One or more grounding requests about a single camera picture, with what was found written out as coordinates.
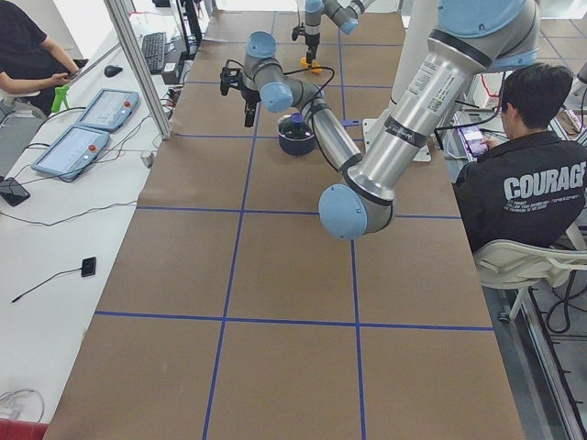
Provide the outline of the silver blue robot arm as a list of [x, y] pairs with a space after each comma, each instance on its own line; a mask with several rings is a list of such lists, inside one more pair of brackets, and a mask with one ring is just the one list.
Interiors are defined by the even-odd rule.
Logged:
[[355, 239], [393, 219], [395, 184], [473, 76], [535, 60], [539, 23], [534, 1], [416, 2], [390, 105], [365, 151], [315, 84], [284, 74], [271, 34], [250, 35], [238, 83], [273, 113], [301, 112], [342, 177], [319, 199], [321, 224], [334, 237]]
[[305, 1], [305, 22], [292, 31], [293, 40], [298, 36], [305, 37], [305, 63], [311, 66], [316, 61], [323, 15], [326, 15], [340, 31], [349, 35], [358, 26], [360, 16], [372, 3], [372, 0], [351, 0], [347, 6], [342, 6], [335, 0]]

